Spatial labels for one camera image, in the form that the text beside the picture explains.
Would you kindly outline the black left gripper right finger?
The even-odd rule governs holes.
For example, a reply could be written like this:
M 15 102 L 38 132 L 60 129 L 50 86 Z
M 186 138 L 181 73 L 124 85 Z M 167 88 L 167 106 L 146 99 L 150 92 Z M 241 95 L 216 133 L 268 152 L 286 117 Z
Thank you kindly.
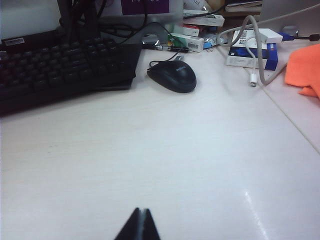
M 145 209 L 143 211 L 143 221 L 142 221 L 142 235 L 141 238 L 143 240 L 160 240 L 160 235 L 158 233 L 156 224 L 153 220 L 151 211 L 149 209 Z

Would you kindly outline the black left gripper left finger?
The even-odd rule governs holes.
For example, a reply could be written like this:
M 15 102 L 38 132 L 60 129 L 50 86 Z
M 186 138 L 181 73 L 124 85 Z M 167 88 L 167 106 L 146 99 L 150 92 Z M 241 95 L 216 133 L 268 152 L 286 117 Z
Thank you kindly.
M 129 216 L 115 240 L 134 240 L 138 231 L 138 222 L 140 218 L 140 209 L 136 207 Z

